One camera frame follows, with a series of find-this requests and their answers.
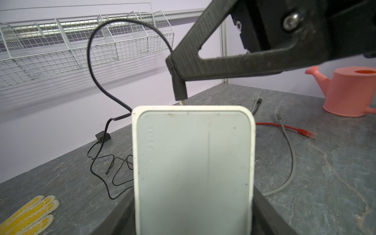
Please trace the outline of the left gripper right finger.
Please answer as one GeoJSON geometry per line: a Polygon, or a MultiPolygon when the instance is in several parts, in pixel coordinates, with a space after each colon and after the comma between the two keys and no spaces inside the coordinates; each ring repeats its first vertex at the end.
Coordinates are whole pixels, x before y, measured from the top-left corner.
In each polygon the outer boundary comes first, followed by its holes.
{"type": "Polygon", "coordinates": [[[297,235],[256,187],[252,214],[253,235],[297,235]]]}

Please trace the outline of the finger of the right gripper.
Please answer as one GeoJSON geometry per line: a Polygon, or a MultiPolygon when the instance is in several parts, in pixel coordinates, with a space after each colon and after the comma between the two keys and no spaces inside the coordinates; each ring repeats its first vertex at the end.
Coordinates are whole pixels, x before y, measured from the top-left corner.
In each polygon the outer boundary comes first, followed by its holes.
{"type": "Polygon", "coordinates": [[[177,101],[188,81],[278,74],[376,53],[375,1],[212,1],[166,59],[177,101]],[[245,54],[203,59],[204,43],[231,16],[245,54]]]}

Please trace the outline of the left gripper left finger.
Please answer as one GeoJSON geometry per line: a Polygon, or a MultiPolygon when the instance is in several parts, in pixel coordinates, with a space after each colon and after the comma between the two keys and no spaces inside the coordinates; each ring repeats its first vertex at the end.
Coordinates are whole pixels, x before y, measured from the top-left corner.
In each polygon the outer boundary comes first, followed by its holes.
{"type": "Polygon", "coordinates": [[[131,189],[91,235],[135,235],[135,198],[131,189]]]}

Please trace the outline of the white network switch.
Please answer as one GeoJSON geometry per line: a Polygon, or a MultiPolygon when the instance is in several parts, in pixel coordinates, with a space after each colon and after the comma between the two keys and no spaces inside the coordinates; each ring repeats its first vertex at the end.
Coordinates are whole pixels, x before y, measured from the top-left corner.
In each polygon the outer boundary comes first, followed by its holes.
{"type": "Polygon", "coordinates": [[[242,106],[132,113],[138,235],[248,235],[256,124],[242,106]]]}

